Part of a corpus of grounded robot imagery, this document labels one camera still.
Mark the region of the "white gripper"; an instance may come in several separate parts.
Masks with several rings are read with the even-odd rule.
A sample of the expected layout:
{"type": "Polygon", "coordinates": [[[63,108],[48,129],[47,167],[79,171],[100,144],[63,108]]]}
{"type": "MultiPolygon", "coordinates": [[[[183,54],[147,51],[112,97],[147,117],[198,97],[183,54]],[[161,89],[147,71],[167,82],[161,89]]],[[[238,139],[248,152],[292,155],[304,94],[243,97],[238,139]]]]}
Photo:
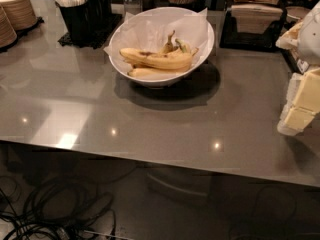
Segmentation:
{"type": "MultiPolygon", "coordinates": [[[[298,34],[299,57],[310,65],[320,64],[320,2],[304,17],[298,34]]],[[[279,133],[295,136],[320,113],[320,68],[294,73],[289,81],[286,104],[277,125],[279,133]]]]}

